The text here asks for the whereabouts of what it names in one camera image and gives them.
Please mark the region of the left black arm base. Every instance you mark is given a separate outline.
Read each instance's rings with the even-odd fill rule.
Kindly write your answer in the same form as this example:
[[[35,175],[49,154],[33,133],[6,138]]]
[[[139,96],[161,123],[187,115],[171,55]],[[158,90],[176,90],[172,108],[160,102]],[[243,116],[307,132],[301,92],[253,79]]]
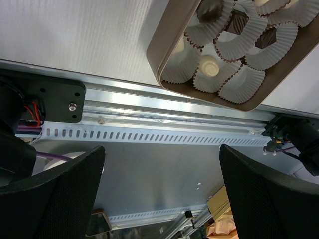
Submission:
[[[40,110],[45,122],[78,123],[82,119],[86,87],[78,80],[1,69],[0,75],[22,92],[24,102]]]

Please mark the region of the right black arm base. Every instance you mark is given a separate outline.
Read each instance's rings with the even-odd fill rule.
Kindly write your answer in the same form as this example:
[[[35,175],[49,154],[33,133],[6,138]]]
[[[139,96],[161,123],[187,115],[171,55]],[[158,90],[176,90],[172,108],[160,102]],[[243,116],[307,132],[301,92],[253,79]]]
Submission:
[[[267,151],[278,151],[277,145],[280,147],[291,143],[288,134],[292,127],[299,123],[309,123],[310,121],[303,117],[295,117],[293,115],[276,115],[265,127],[262,136],[269,137],[271,140],[265,146]]]

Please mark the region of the gold square chocolate tin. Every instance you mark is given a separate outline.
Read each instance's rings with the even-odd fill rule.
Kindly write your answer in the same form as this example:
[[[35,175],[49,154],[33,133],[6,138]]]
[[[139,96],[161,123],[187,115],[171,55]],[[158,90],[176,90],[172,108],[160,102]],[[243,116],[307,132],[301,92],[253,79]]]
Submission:
[[[197,70],[193,77],[183,84],[172,84],[162,81],[161,74],[181,37],[184,38],[184,49],[190,47],[197,48],[201,51],[202,56],[213,56],[218,61],[219,66],[221,66],[222,62],[233,63],[236,61],[241,61],[243,66],[248,66],[245,62],[245,55],[247,53],[236,61],[228,62],[219,57],[214,47],[214,41],[205,46],[198,47],[186,39],[184,31],[200,2],[201,0],[171,0],[148,46],[148,62],[157,82],[166,90],[236,110],[251,111],[260,105],[319,43],[318,14],[307,26],[300,27],[297,25],[298,33],[296,39],[287,54],[274,66],[263,70],[265,71],[265,78],[260,88],[250,100],[242,104],[234,104],[220,98],[218,91],[215,93],[206,93],[197,90],[193,85],[193,77]],[[266,29],[276,26],[268,25],[268,16],[269,15],[261,16],[267,19]]]

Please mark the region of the white shell chocolate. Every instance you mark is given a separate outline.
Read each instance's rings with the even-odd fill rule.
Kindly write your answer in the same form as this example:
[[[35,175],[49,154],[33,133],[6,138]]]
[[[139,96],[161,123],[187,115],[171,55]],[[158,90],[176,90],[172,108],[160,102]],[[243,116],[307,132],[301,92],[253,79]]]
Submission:
[[[265,5],[269,0],[254,0],[255,6],[256,7],[261,7]]]
[[[219,73],[218,61],[213,56],[204,55],[199,62],[199,69],[204,75],[214,77]]]

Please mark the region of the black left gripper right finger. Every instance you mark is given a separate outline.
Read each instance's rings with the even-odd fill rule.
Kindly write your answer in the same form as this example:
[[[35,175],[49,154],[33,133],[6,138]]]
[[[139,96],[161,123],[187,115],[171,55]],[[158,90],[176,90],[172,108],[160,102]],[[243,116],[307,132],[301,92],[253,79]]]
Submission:
[[[317,239],[319,186],[261,164],[223,144],[220,167],[238,237]]]

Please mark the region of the white square chocolate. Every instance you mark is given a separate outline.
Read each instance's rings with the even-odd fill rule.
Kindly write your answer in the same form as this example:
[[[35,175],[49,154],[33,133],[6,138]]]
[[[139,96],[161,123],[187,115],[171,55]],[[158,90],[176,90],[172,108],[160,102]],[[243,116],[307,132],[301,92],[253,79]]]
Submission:
[[[180,53],[184,50],[184,38],[181,37],[179,42],[177,43],[174,51],[173,51],[173,54],[177,54],[177,53]]]

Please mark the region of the dark square chocolate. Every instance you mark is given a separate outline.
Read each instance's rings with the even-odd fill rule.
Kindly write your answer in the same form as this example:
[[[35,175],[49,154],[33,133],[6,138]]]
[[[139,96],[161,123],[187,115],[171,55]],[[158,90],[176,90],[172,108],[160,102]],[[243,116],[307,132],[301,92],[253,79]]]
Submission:
[[[248,21],[249,16],[246,13],[234,9],[231,12],[230,20],[226,25],[224,31],[240,35]]]

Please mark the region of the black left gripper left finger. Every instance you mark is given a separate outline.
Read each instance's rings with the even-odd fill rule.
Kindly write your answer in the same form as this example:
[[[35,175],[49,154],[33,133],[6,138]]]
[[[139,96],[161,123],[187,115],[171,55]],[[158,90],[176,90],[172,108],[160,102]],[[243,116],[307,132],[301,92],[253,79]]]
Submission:
[[[105,149],[95,147],[68,162],[0,189],[2,239],[83,239]]]

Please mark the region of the dark round fluted chocolate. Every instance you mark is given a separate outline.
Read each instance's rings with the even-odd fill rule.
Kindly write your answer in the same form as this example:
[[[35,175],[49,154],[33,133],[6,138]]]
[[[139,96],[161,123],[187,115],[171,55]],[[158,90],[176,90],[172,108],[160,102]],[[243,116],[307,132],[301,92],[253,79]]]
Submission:
[[[200,23],[212,24],[222,16],[222,0],[202,0],[196,14]]]

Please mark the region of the dark square chocolate corner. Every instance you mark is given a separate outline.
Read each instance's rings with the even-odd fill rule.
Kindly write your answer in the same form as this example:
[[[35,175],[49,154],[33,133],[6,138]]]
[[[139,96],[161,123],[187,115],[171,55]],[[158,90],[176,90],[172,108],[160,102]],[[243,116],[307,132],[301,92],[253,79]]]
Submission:
[[[272,27],[266,29],[255,42],[255,47],[265,49],[277,41],[277,29]]]

